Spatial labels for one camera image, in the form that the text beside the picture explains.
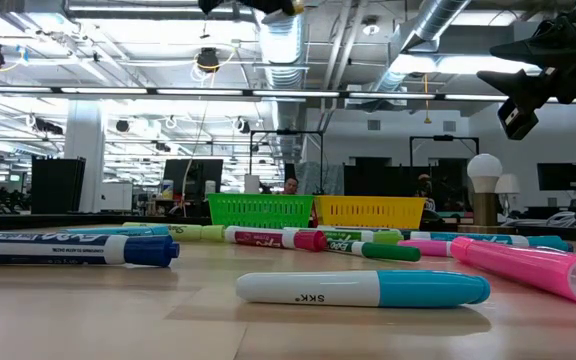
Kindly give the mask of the white lampshade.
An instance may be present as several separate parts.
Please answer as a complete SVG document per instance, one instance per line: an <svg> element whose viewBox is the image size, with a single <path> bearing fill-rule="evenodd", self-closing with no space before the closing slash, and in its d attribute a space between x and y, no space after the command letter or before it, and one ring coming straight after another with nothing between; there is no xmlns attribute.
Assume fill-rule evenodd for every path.
<svg viewBox="0 0 576 360"><path fill-rule="evenodd" d="M502 174L495 186L495 193L499 195L512 195L521 192L518 177L515 174Z"/></svg>

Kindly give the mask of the LED light bar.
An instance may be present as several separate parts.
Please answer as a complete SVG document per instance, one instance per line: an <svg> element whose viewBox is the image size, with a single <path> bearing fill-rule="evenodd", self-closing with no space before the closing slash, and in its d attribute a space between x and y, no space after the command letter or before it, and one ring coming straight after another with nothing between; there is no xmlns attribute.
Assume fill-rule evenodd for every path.
<svg viewBox="0 0 576 360"><path fill-rule="evenodd" d="M159 99L159 98L199 98L226 99L261 98L280 99L350 99L373 100L419 100L456 102L504 102L503 95L446 94L446 93L382 93L354 91L313 91L313 90L259 90L221 88L139 88L139 87L46 87L46 86L3 86L0 95L36 97L90 97L99 99Z"/></svg>

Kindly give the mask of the black monitor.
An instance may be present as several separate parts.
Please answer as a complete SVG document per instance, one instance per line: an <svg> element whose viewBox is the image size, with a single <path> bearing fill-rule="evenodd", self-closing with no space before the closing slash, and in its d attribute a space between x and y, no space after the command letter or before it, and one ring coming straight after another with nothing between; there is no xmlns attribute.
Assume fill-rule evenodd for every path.
<svg viewBox="0 0 576 360"><path fill-rule="evenodd" d="M165 163L163 179L174 181L174 194L187 201L205 198L206 180L214 180L217 192L221 189L223 161L221 159L169 159Z"/></svg>
<svg viewBox="0 0 576 360"><path fill-rule="evenodd" d="M576 163L538 163L541 191L576 191Z"/></svg>

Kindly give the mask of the silver air duct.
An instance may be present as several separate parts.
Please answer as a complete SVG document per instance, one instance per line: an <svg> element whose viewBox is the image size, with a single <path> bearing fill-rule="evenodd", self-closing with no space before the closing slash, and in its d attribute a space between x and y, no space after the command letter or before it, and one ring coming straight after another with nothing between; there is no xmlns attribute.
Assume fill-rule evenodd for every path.
<svg viewBox="0 0 576 360"><path fill-rule="evenodd" d="M267 90L303 89L304 30L303 15L260 24L259 46ZM279 98L272 103L276 130L304 130L305 114L304 99Z"/></svg>
<svg viewBox="0 0 576 360"><path fill-rule="evenodd" d="M423 0L418 14L398 24L388 43L390 64L371 86L374 92L394 92L410 73L421 70L405 70L405 56L410 52L435 53L441 35L466 9L472 0Z"/></svg>

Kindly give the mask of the pink highlighter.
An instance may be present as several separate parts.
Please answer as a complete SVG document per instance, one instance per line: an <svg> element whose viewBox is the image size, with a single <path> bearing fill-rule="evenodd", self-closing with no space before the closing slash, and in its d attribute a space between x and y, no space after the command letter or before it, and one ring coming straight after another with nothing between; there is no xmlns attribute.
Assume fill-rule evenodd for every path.
<svg viewBox="0 0 576 360"><path fill-rule="evenodd" d="M456 260L494 275L529 284L576 302L576 254L515 247L458 237Z"/></svg>

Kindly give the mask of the brass lamp with white bulb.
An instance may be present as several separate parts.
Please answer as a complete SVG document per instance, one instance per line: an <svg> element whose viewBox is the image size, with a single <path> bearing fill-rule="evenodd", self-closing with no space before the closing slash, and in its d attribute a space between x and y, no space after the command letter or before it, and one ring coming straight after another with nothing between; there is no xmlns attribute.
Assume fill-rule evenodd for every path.
<svg viewBox="0 0 576 360"><path fill-rule="evenodd" d="M488 153L473 157L467 165L467 175L472 184L472 209L474 224L468 232L493 234L501 229L500 223L510 214L513 198L518 194L499 195L495 186L503 171L501 161Z"/></svg>

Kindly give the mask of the black station frame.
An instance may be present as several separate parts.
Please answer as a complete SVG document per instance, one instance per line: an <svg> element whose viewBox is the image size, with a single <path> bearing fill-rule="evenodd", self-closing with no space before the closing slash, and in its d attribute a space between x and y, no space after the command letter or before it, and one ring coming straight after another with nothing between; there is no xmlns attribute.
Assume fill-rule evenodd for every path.
<svg viewBox="0 0 576 360"><path fill-rule="evenodd" d="M453 136L453 135L449 135L449 134L444 134L444 135L433 135L433 136L410 136L408 138L408 151L409 151L409 167L414 167L415 163L414 163L414 154L415 154L415 149L414 149L414 142L416 140L429 140L429 141L433 141L433 142L454 142L454 141L458 141L460 142L463 146L465 146L467 149L469 149L471 151L472 154L474 155L479 155L480 154L480 140L478 137L463 137L463 136ZM473 148L468 147L465 142L466 141L470 141L474 144Z"/></svg>

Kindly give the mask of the magenta Expo marker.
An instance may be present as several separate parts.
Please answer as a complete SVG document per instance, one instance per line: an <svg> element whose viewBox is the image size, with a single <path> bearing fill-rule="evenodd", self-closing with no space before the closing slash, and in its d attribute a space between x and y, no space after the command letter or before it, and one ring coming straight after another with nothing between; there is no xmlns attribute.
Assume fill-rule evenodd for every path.
<svg viewBox="0 0 576 360"><path fill-rule="evenodd" d="M320 252L327 248L326 235L315 229L300 228L252 228L229 226L224 239L237 245Z"/></svg>

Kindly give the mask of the black partition panel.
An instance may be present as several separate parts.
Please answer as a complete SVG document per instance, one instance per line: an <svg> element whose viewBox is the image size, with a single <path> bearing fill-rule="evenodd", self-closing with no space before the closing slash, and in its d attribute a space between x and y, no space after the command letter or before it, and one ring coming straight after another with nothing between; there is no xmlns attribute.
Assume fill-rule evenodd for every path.
<svg viewBox="0 0 576 360"><path fill-rule="evenodd" d="M86 159L32 159L31 213L61 215L79 211Z"/></svg>
<svg viewBox="0 0 576 360"><path fill-rule="evenodd" d="M425 165L414 166L416 181L410 181L407 166L393 165L391 158L354 158L351 164L344 165L344 194L413 197L421 174L431 177L433 196L458 195L467 184L465 159L430 159Z"/></svg>

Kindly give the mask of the teal Expo marker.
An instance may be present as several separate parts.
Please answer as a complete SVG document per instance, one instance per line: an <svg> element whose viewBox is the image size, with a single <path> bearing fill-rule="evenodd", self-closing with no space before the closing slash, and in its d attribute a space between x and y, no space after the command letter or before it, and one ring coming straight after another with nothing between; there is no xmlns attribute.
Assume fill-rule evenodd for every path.
<svg viewBox="0 0 576 360"><path fill-rule="evenodd" d="M548 247L565 252L573 252L574 247L556 235L546 236L522 236L508 234L477 234L457 232L423 232L402 230L404 240L433 240L450 242L458 237L466 237L473 240L500 243L522 247Z"/></svg>

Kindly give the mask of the small pink cap marker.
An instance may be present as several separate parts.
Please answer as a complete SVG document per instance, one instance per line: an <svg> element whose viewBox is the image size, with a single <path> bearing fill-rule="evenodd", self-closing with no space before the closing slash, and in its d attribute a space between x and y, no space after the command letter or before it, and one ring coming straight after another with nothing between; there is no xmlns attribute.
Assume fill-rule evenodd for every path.
<svg viewBox="0 0 576 360"><path fill-rule="evenodd" d="M449 241L436 240L403 240L399 246L417 248L422 256L451 257L451 243Z"/></svg>

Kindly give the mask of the light green highlighter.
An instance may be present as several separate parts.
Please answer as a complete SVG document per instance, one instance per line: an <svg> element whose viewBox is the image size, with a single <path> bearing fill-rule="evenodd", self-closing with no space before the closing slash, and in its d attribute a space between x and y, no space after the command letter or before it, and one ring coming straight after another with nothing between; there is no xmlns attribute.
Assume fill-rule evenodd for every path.
<svg viewBox="0 0 576 360"><path fill-rule="evenodd" d="M162 230L167 228L168 233L176 242L223 242L225 234L224 225L191 225L191 224L157 224L125 222L123 227L148 227Z"/></svg>

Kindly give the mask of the small blue cap marker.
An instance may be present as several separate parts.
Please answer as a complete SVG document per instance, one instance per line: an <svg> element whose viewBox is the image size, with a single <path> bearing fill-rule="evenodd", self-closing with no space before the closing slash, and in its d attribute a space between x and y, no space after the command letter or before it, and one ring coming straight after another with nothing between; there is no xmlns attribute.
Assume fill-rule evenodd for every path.
<svg viewBox="0 0 576 360"><path fill-rule="evenodd" d="M247 302L377 308L452 308L488 299L480 276L433 270L248 273L236 294Z"/></svg>

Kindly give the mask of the blue highlighter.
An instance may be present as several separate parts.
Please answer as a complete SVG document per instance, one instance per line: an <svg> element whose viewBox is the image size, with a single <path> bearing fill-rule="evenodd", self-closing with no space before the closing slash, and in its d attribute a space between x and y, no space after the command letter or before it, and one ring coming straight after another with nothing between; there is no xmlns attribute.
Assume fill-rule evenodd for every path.
<svg viewBox="0 0 576 360"><path fill-rule="evenodd" d="M122 227L73 228L73 229L62 230L62 233L124 235L124 236L167 236L170 234L167 226L122 226Z"/></svg>

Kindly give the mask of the thin green marker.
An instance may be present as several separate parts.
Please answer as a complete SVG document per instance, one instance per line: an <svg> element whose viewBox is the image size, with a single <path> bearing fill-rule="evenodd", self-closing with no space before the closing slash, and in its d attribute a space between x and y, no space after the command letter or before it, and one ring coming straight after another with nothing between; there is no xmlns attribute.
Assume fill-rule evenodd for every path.
<svg viewBox="0 0 576 360"><path fill-rule="evenodd" d="M417 262L421 259L421 252L415 247L362 241L328 240L326 250L382 260Z"/></svg>

